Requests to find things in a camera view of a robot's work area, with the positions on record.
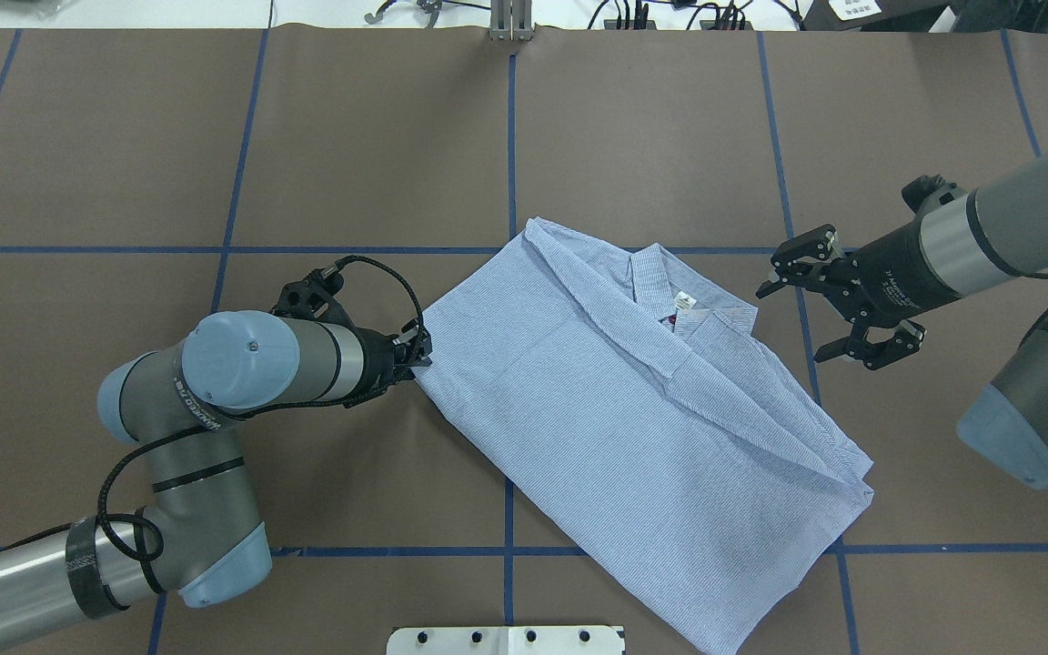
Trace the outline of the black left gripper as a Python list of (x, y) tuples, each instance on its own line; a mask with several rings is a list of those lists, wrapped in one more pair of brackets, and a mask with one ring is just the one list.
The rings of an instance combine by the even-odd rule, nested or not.
[(397, 383), (416, 377), (416, 370), (432, 364), (432, 340), (423, 320), (413, 318), (402, 332), (384, 333), (358, 329), (363, 352), (363, 372), (358, 383), (362, 397), (378, 397)]

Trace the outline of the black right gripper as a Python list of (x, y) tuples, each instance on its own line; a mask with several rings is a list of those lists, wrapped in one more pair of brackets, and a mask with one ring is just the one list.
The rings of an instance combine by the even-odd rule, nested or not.
[[(886, 368), (920, 351), (926, 332), (914, 316), (958, 301), (927, 264), (921, 245), (923, 220), (916, 218), (868, 245), (845, 254), (839, 232), (824, 224), (781, 242), (770, 257), (771, 272), (756, 298), (801, 287), (831, 294), (828, 302), (852, 323), (848, 336), (816, 351), (816, 362), (861, 361), (865, 368)], [(849, 286), (848, 294), (840, 294)], [(894, 328), (883, 341), (870, 341), (871, 328)]]

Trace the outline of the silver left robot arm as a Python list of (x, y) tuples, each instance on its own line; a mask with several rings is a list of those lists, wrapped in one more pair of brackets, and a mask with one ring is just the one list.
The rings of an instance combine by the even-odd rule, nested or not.
[(282, 409), (352, 407), (429, 364), (420, 319), (395, 335), (263, 311), (217, 312), (113, 370), (101, 422), (130, 451), (96, 509), (0, 550), (0, 651), (175, 592), (211, 607), (269, 575), (238, 429)]

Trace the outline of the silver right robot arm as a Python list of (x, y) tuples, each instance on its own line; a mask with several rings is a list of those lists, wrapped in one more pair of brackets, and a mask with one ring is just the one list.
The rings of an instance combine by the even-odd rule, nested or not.
[[(1048, 285), (1048, 154), (986, 184), (942, 176), (902, 188), (911, 220), (853, 249), (831, 224), (781, 242), (758, 297), (796, 287), (849, 325), (814, 359), (870, 370), (919, 352), (920, 316), (1030, 279)], [(958, 419), (958, 438), (1027, 488), (1048, 488), (1048, 302)]]

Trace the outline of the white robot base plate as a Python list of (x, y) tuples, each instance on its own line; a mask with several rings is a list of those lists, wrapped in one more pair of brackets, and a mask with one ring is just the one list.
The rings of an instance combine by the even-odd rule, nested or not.
[(533, 625), (405, 627), (387, 654), (625, 654), (623, 627)]

